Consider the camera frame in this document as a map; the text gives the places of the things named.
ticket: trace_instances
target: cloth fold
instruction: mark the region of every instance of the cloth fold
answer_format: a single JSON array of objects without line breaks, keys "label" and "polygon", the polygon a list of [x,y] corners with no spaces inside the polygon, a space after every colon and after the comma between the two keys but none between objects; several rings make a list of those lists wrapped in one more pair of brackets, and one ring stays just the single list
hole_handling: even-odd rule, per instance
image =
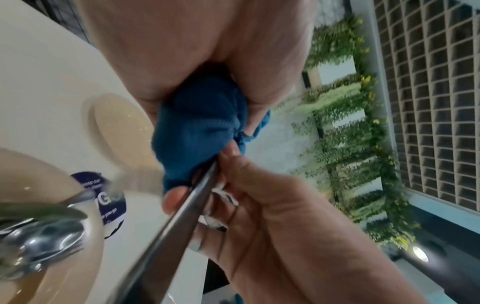
[{"label": "cloth fold", "polygon": [[201,72],[187,79],[161,106],[152,148],[165,168],[164,191],[191,186],[202,164],[214,158],[232,139],[245,154],[270,121],[265,115],[253,136],[246,136],[247,99],[225,73]]}]

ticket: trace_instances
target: spotlight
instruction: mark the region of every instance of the spotlight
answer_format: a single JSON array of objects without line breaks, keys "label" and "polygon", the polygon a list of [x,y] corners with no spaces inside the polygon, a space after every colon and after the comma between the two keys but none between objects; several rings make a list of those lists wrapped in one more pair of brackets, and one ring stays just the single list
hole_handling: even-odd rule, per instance
[{"label": "spotlight", "polygon": [[425,251],[423,251],[420,247],[417,247],[417,246],[413,246],[412,247],[412,250],[413,252],[415,253],[415,255],[421,259],[422,261],[424,262],[428,262],[429,261],[429,257],[427,256],[427,254],[425,253]]}]

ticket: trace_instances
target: vertical garden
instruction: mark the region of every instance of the vertical garden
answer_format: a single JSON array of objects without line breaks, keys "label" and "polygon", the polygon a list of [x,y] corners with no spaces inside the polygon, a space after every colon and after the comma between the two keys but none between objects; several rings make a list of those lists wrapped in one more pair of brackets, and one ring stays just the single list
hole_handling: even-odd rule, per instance
[{"label": "vertical garden", "polygon": [[397,175],[386,121],[375,115],[383,102],[374,93],[376,76],[365,65],[369,49],[358,35],[361,26],[361,19],[349,16],[313,35],[305,71],[353,60],[355,73],[307,90],[295,106],[304,115],[302,122],[292,124],[295,133],[318,131],[319,140],[302,154],[310,159],[307,165],[293,174],[312,178],[328,172],[332,203],[342,213],[375,242],[407,248],[418,225]]}]

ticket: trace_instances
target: sticker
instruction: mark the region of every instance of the sticker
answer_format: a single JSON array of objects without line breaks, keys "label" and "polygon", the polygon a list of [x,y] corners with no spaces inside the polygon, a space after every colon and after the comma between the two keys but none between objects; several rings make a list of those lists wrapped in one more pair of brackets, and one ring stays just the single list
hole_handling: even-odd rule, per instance
[{"label": "sticker", "polygon": [[122,226],[125,213],[127,212],[127,202],[125,195],[120,193],[118,197],[110,197],[105,192],[105,186],[110,182],[96,172],[79,172],[71,175],[85,189],[95,191],[98,210],[103,220],[103,232],[105,239],[114,235]]}]

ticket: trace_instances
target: hand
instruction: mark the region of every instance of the hand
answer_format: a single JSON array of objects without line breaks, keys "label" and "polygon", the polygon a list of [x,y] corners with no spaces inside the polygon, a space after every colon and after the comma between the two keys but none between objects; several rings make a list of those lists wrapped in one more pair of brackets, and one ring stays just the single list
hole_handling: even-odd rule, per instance
[{"label": "hand", "polygon": [[[216,262],[246,303],[424,303],[376,246],[315,189],[264,171],[231,142],[218,157],[224,190],[210,216],[226,233],[199,224],[192,242]],[[163,210],[180,207],[172,189]]]},{"label": "hand", "polygon": [[314,0],[76,0],[95,45],[154,122],[205,62],[225,63],[248,99],[247,135],[291,92],[310,48]]}]

